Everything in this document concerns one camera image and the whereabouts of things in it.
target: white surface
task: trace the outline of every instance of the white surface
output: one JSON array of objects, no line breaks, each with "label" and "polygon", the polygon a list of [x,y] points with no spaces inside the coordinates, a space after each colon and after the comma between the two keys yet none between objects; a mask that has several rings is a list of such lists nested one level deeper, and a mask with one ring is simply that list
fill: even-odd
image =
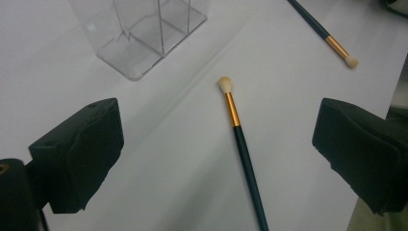
[{"label": "white surface", "polygon": [[98,60],[65,1],[0,3],[0,158],[87,104],[116,97],[125,146],[85,211],[51,230],[257,230],[220,76],[233,81],[270,230],[345,230],[357,196],[312,146],[322,97],[384,117],[408,47],[377,0],[299,1],[353,56],[350,70],[285,0],[214,0],[208,22],[140,82]]}]

